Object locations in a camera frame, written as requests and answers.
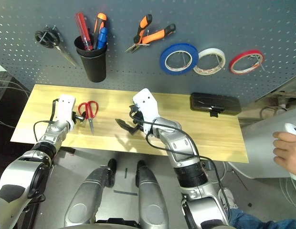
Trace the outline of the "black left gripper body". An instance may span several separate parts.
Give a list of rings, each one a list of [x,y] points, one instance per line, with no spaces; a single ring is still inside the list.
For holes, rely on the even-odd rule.
[[[77,115],[76,112],[72,112],[72,121],[74,122],[74,124],[76,124],[77,121],[82,119],[86,119],[86,117],[83,117],[82,114]]]

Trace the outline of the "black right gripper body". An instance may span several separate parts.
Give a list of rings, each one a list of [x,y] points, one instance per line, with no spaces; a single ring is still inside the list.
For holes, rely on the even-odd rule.
[[[129,116],[133,120],[133,123],[136,125],[136,127],[140,130],[143,131],[143,114],[141,111],[139,111],[138,107],[136,105],[130,105],[130,112]]]

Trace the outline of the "person hand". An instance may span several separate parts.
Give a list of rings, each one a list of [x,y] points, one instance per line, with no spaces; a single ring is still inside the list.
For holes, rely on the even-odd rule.
[[[274,132],[274,162],[296,176],[296,135]]]

